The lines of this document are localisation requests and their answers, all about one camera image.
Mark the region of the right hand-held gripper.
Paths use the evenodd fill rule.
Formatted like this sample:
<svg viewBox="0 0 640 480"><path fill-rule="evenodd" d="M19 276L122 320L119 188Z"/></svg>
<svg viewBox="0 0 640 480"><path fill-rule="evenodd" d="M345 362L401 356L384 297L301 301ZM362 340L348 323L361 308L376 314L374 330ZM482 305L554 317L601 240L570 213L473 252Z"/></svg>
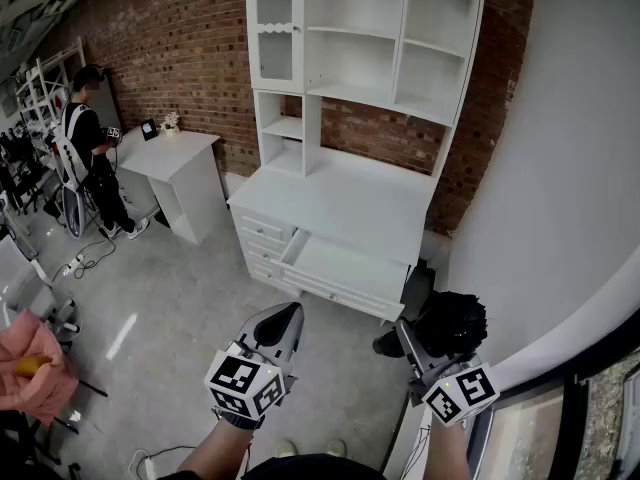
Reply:
<svg viewBox="0 0 640 480"><path fill-rule="evenodd" d="M399 318L395 330L417 378L409 384L411 401L425 404L434 420L450 427L477 415L500 397L490 365L477 354L469 361L431 369L431 357L409 321Z"/></svg>

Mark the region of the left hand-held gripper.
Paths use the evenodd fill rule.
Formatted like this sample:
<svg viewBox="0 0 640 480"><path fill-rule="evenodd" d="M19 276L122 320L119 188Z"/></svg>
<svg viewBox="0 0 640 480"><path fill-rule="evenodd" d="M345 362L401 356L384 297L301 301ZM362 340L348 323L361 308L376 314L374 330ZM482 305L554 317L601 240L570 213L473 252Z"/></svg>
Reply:
<svg viewBox="0 0 640 480"><path fill-rule="evenodd" d="M243 328L243 342L218 350L204 378L215 409L247 419L261 419L278 406L297 381L287 361L266 354L292 356L298 349L304 310L299 302L281 303L254 315Z"/></svg>

